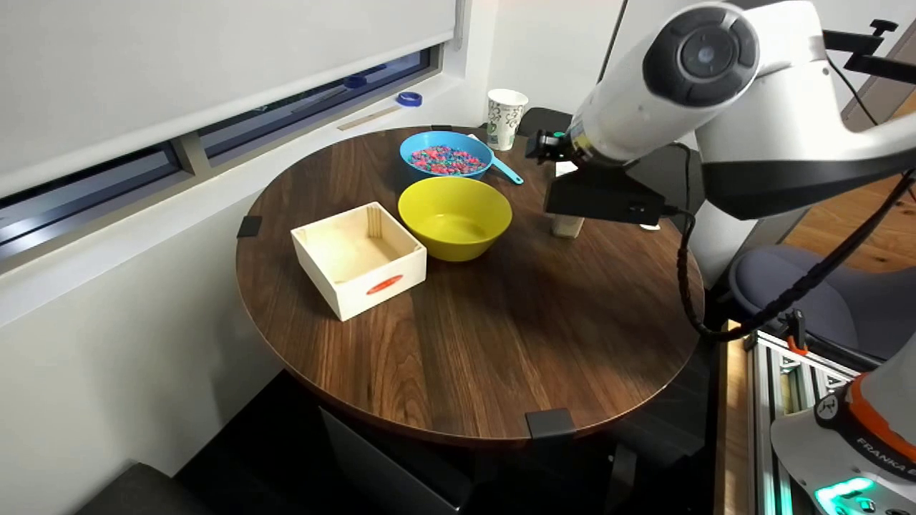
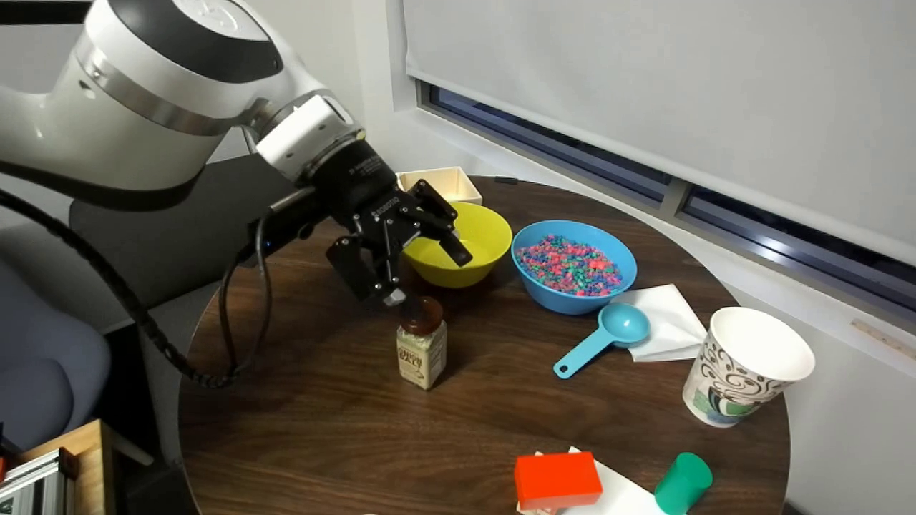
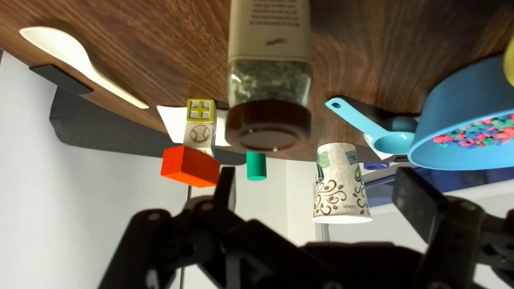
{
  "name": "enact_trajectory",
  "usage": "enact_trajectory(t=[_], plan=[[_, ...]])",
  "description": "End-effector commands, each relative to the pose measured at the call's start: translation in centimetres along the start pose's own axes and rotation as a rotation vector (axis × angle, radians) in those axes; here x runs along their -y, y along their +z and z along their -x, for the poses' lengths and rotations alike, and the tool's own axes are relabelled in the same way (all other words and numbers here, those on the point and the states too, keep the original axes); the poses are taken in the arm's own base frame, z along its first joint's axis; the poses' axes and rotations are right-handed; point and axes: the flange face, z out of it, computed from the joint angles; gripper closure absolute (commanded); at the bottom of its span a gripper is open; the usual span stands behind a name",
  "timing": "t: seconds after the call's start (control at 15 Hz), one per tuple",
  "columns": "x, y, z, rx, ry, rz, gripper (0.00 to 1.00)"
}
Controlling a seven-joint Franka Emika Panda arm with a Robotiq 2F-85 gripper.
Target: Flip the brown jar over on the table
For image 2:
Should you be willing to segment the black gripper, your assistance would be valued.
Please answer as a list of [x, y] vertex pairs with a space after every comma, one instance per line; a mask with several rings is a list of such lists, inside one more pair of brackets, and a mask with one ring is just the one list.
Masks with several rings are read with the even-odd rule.
[[347, 236], [325, 257], [357, 302], [401, 306], [401, 256], [415, 239], [431, 239], [455, 266], [473, 260], [455, 236], [457, 213], [425, 183], [401, 190], [379, 156], [357, 140], [311, 174], [314, 194]]

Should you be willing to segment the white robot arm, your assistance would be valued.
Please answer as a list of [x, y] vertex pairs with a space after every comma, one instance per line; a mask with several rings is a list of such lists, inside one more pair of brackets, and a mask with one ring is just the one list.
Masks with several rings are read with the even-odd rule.
[[329, 263], [354, 297], [402, 302], [401, 250], [431, 239], [464, 266], [455, 210], [401, 190], [362, 127], [242, 0], [95, 0], [57, 84], [0, 88], [0, 166], [100, 207], [186, 197], [233, 128], [291, 183], [251, 231], [258, 256], [332, 217]]

